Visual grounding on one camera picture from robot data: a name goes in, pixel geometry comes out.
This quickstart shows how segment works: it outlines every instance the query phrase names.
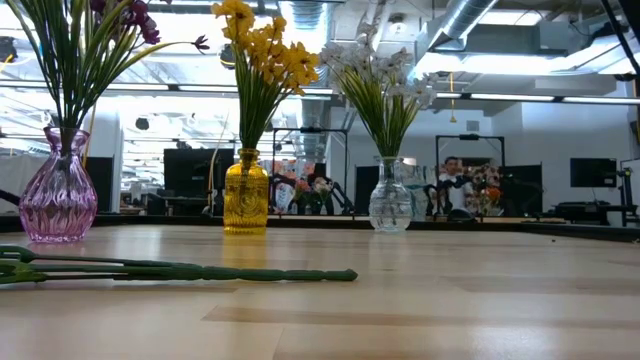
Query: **wooden table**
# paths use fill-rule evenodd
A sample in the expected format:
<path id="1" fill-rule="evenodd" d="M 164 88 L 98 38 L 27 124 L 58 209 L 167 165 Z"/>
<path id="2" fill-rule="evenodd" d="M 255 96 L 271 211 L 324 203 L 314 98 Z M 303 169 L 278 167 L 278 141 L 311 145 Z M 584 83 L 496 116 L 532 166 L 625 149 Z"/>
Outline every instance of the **wooden table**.
<path id="1" fill-rule="evenodd" d="M 50 254 L 344 269 L 354 283 L 0 287 L 0 359 L 640 359 L 636 245 L 521 233 L 94 228 Z M 27 245 L 24 234 L 1 243 Z"/>

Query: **yellow daffodil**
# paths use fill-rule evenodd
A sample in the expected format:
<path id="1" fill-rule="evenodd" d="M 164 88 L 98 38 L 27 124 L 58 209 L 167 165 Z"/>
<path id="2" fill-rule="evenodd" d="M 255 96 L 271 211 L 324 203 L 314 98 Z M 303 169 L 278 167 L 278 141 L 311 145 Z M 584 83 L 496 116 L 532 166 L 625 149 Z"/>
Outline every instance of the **yellow daffodil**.
<path id="1" fill-rule="evenodd" d="M 227 27 L 223 29 L 224 36 L 231 40 L 247 33 L 253 27 L 255 16 L 251 7 L 241 0 L 225 0 L 222 5 L 213 4 L 211 11 L 217 17 L 224 16 Z"/>
<path id="2" fill-rule="evenodd" d="M 216 17 L 224 16 L 227 23 L 222 31 L 231 40 L 236 60 L 240 139 L 243 147 L 253 149 L 276 104 L 292 93 L 304 95 L 302 86 L 318 80 L 318 56 L 300 42 L 289 47 L 282 43 L 287 21 L 280 16 L 273 18 L 272 24 L 252 30 L 254 14 L 241 0 L 224 0 L 213 5 L 212 12 Z"/>

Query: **pipe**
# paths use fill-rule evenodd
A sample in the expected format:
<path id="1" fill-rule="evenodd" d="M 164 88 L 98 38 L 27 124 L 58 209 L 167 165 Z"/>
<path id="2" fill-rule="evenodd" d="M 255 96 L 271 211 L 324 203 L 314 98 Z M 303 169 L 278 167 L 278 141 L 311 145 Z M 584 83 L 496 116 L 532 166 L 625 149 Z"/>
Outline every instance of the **pipe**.
<path id="1" fill-rule="evenodd" d="M 442 45 L 450 40 L 467 37 L 482 17 L 491 10 L 498 0 L 451 0 L 442 16 L 438 35 L 429 49 Z"/>

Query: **person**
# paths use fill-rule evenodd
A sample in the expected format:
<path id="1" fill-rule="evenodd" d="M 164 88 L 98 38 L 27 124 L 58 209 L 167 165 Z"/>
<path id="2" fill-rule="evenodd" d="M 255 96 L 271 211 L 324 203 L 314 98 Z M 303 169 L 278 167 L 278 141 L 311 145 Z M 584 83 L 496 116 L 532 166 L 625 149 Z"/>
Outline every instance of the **person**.
<path id="1" fill-rule="evenodd" d="M 445 173 L 441 174 L 438 178 L 439 181 L 452 181 L 454 184 L 458 182 L 462 182 L 462 176 L 459 173 L 459 164 L 460 159 L 455 156 L 449 156 L 444 161 Z M 471 186 L 471 182 L 467 182 L 464 185 L 456 188 L 454 186 L 449 188 L 449 202 L 451 203 L 451 210 L 454 209 L 462 209 L 467 210 L 466 198 L 473 194 L 473 187 Z M 441 206 L 444 207 L 444 201 L 441 200 Z"/>

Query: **purple flower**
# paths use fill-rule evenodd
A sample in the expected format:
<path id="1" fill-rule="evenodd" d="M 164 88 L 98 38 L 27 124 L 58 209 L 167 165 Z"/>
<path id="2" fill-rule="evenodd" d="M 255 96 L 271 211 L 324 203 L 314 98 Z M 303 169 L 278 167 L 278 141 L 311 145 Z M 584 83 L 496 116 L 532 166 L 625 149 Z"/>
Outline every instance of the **purple flower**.
<path id="1" fill-rule="evenodd" d="M 131 11 L 133 11 L 134 23 L 136 25 L 142 26 L 149 19 L 149 15 L 147 14 L 147 11 L 149 11 L 149 7 L 144 1 L 136 0 L 131 5 Z"/>
<path id="2" fill-rule="evenodd" d="M 156 22 L 147 16 L 147 21 L 140 26 L 145 43 L 155 45 L 160 42 L 160 31 L 156 30 L 156 26 Z"/>
<path id="3" fill-rule="evenodd" d="M 191 44 L 194 45 L 196 47 L 196 49 L 198 49 L 200 52 L 202 52 L 202 50 L 209 50 L 210 47 L 209 45 L 205 45 L 205 43 L 208 41 L 209 39 L 205 38 L 204 35 L 200 35 L 196 41 L 192 42 Z"/>
<path id="4" fill-rule="evenodd" d="M 95 11 L 95 12 L 100 13 L 102 15 L 102 13 L 104 12 L 104 8 L 107 6 L 107 1 L 106 0 L 91 0 L 90 6 L 91 6 L 91 10 L 92 11 Z"/>

